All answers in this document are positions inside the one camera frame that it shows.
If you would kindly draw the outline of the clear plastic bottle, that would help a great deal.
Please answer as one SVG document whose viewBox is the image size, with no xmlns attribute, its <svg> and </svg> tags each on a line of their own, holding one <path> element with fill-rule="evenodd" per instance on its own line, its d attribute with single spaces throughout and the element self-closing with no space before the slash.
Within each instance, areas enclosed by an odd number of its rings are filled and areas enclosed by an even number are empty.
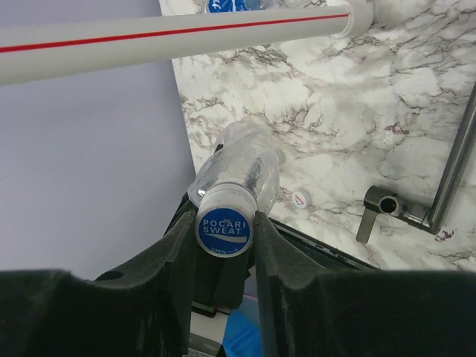
<svg viewBox="0 0 476 357">
<path fill-rule="evenodd" d="M 277 200 L 280 173 L 269 129 L 249 120 L 226 126 L 216 137 L 215 152 L 188 187 L 189 200 L 200 206 L 206 192 L 222 183 L 238 184 L 251 192 L 258 210 L 270 213 Z"/>
</svg>

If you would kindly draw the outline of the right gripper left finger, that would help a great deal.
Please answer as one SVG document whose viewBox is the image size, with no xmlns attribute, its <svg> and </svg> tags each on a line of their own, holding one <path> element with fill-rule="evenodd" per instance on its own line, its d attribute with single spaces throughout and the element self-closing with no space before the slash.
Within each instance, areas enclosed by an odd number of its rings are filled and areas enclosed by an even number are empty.
<svg viewBox="0 0 476 357">
<path fill-rule="evenodd" d="M 182 356 L 188 351 L 195 215 L 84 280 L 63 270 L 1 273 L 3 356 Z"/>
</svg>

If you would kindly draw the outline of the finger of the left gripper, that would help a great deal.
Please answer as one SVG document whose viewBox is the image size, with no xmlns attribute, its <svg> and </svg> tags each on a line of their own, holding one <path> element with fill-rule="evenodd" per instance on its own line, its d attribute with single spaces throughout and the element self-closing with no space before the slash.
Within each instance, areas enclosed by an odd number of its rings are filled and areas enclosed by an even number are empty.
<svg viewBox="0 0 476 357">
<path fill-rule="evenodd" d="M 196 241 L 197 210 L 183 195 L 162 239 L 95 280 L 127 290 L 157 281 L 169 311 L 176 314 L 202 310 L 213 316 L 218 309 L 237 309 L 253 251 L 230 258 L 210 255 Z"/>
</svg>

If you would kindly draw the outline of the blue Pocari Sweat cap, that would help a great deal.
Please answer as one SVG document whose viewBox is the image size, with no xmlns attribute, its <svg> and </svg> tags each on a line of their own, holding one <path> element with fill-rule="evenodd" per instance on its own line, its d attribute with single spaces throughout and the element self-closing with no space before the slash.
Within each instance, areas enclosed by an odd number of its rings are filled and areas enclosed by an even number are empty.
<svg viewBox="0 0 476 357">
<path fill-rule="evenodd" d="M 205 252 L 219 258 L 243 254 L 253 242 L 256 210 L 256 199 L 243 186 L 231 182 L 213 186 L 198 209 L 197 243 Z"/>
</svg>

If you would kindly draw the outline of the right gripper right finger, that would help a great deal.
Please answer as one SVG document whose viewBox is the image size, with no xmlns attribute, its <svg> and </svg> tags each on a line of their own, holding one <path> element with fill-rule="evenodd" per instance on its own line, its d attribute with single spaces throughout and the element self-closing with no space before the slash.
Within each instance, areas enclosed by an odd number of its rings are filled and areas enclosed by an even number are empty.
<svg viewBox="0 0 476 357">
<path fill-rule="evenodd" d="M 320 266 L 264 213 L 254 254 L 265 356 L 473 356 L 475 274 Z"/>
</svg>

